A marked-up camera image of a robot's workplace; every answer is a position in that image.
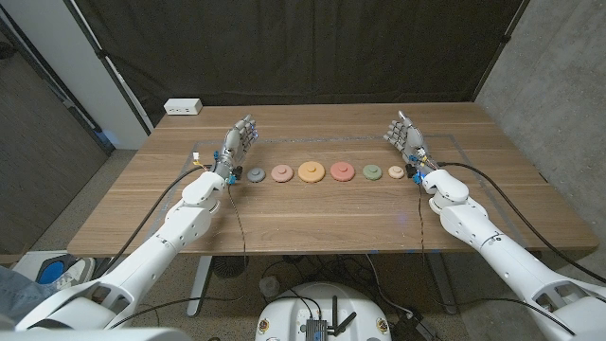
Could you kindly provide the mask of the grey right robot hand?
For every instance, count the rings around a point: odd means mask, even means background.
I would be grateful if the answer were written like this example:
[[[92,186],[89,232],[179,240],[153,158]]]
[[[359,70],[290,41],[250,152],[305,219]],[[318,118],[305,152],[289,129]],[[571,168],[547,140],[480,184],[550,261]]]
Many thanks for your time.
[[[436,171],[437,164],[412,119],[404,111],[398,111],[398,117],[388,125],[383,138],[401,154],[407,176],[421,180],[430,172]]]

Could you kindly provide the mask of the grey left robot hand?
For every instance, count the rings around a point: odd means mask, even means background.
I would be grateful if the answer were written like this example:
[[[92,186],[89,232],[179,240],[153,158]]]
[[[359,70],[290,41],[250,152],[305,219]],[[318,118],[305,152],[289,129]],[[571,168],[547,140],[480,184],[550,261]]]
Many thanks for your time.
[[[235,174],[236,168],[242,165],[257,139],[256,121],[251,115],[243,117],[227,131],[212,171],[224,180],[229,179]]]

